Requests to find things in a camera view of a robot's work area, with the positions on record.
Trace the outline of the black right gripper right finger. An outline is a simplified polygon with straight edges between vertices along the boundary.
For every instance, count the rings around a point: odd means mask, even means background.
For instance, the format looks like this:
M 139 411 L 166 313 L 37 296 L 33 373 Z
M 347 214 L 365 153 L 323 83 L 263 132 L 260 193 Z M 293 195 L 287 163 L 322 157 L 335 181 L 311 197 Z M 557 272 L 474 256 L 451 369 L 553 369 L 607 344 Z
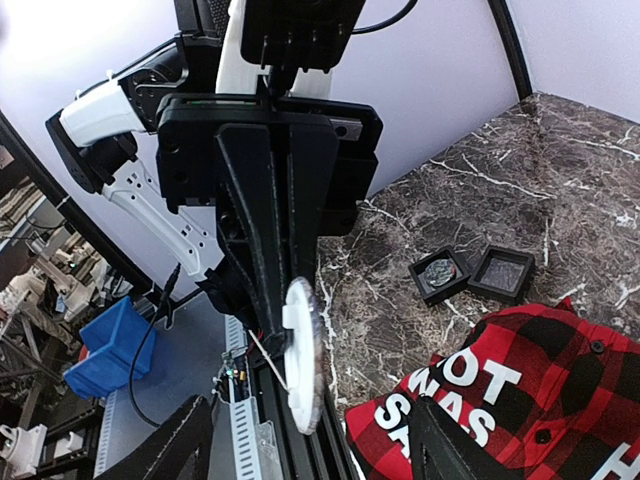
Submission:
M 408 417 L 414 479 L 518 479 L 480 447 L 432 398 Z

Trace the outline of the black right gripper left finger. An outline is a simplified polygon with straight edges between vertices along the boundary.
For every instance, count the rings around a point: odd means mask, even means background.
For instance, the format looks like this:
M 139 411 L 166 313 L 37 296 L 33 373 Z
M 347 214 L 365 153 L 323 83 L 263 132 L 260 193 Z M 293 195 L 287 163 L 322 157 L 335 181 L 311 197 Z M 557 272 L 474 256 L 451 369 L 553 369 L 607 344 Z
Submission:
M 208 476 L 213 440 L 213 422 L 208 400 L 192 395 L 132 453 L 97 479 L 205 480 Z

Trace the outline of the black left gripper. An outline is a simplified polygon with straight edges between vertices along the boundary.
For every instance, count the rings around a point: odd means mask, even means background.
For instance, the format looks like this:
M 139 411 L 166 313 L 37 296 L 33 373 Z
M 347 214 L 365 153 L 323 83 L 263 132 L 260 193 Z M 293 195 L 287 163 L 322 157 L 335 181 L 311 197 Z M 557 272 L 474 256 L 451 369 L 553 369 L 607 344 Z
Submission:
M 337 101 L 172 94 L 157 120 L 168 210 L 217 207 L 218 305 L 280 341 L 288 247 L 292 276 L 313 282 L 318 234 L 353 229 L 378 166 L 381 118 Z

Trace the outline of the red black plaid shirt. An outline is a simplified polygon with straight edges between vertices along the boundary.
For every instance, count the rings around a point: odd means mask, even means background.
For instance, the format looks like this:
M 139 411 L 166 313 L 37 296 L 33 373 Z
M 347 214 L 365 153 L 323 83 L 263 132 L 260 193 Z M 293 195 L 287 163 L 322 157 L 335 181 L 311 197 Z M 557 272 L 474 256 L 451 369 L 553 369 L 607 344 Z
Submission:
M 569 299 L 491 313 L 455 353 L 347 410 L 369 479 L 409 479 L 409 414 L 432 399 L 522 479 L 639 475 L 639 345 L 578 316 Z

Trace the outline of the round silver brooch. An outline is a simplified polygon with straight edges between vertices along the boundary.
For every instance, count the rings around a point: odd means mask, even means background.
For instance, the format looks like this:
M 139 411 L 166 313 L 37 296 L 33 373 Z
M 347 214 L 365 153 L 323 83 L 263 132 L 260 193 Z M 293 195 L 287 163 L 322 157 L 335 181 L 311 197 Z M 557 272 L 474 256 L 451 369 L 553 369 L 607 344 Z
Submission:
M 431 262 L 424 270 L 424 281 L 430 287 L 440 288 L 453 279 L 457 275 L 457 266 L 450 258 L 439 258 Z

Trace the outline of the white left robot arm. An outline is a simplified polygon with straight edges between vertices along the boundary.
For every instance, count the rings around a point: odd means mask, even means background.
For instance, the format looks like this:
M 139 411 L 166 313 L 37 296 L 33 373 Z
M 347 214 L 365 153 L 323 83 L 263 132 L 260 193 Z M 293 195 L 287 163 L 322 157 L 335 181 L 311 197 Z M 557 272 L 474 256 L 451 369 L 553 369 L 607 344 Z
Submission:
M 383 124 L 328 100 L 323 70 L 252 64 L 234 42 L 177 38 L 78 95 L 46 124 L 87 192 L 149 229 L 215 308 L 280 337 L 317 240 L 348 234 Z

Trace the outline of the blue plastic bin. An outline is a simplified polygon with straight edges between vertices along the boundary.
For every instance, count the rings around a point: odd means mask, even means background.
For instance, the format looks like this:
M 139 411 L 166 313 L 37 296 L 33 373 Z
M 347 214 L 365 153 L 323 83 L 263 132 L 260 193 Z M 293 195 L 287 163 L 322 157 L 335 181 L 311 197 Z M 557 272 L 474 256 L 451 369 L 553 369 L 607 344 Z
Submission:
M 125 297 L 80 330 L 88 355 L 64 372 L 83 399 L 103 398 L 138 380 L 152 367 L 156 331 Z

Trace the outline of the small black open box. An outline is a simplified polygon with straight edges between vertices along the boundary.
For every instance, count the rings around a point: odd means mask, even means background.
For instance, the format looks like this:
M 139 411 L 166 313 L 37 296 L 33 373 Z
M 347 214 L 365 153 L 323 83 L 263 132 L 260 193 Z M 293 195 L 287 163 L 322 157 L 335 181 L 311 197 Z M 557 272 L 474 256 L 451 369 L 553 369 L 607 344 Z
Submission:
M 408 267 L 422 301 L 429 307 L 463 291 L 471 275 L 466 260 L 445 246 Z

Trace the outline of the small black box lid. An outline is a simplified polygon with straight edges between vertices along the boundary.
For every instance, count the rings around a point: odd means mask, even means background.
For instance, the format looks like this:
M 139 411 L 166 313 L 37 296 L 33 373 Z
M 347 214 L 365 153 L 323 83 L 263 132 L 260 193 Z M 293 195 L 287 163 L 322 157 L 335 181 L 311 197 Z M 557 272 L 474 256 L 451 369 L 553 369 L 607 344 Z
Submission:
M 471 274 L 467 289 L 490 300 L 515 306 L 523 301 L 534 271 L 532 254 L 490 245 Z

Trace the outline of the black vertical frame post right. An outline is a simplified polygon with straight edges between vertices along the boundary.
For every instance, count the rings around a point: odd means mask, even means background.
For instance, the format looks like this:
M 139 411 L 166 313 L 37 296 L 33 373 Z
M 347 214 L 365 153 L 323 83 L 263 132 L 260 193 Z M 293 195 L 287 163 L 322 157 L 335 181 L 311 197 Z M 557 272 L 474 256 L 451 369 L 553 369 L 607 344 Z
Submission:
M 488 0 L 487 3 L 503 44 L 518 98 L 522 101 L 533 93 L 533 88 L 514 21 L 505 0 Z

